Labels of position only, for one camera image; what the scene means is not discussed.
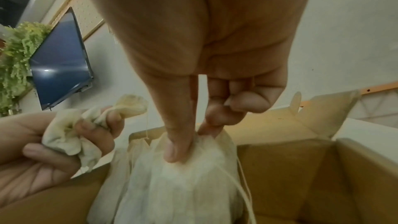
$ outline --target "pegboard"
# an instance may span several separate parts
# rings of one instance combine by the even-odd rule
[[[69,7],[73,8],[83,39],[89,37],[104,23],[103,18],[98,13],[91,0],[67,0],[53,18],[50,25],[55,26]]]

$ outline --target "hanging plant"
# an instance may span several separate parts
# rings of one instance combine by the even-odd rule
[[[0,114],[15,106],[15,97],[29,87],[29,59],[50,33],[51,26],[23,22],[9,32],[0,49]]]

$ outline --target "white fabric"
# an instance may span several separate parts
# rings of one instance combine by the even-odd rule
[[[228,134],[196,136],[189,158],[178,163],[163,160],[166,141],[163,134],[150,146],[144,139],[133,143],[135,162],[114,223],[226,224],[239,218],[237,153]]]
[[[91,171],[100,160],[102,153],[92,142],[77,135],[74,129],[76,122],[83,118],[108,129],[106,118],[111,111],[116,110],[122,118],[129,118],[145,113],[147,107],[148,102],[142,97],[124,95],[115,106],[102,114],[99,108],[92,108],[84,113],[75,109],[60,111],[44,132],[42,144],[70,156],[78,155],[82,167],[88,167]]]

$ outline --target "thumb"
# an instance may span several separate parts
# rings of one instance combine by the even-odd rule
[[[75,174],[80,168],[77,156],[68,156],[58,151],[51,150],[42,144],[27,144],[22,149],[25,157],[34,161],[51,165],[67,175]]]
[[[142,79],[165,123],[169,141],[164,159],[170,163],[180,161],[186,156],[195,131],[190,78],[142,76]]]

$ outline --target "tv screen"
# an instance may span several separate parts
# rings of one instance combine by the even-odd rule
[[[29,60],[41,109],[52,108],[92,81],[83,39],[72,8]]]

